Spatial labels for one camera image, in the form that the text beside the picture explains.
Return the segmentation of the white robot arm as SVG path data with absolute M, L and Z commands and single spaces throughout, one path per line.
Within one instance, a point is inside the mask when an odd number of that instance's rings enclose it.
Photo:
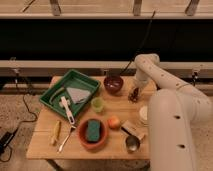
M 159 67 L 157 54 L 139 54 L 134 84 L 158 86 L 148 102 L 151 171 L 197 171 L 191 124 L 213 116 L 213 102 L 202 91 Z

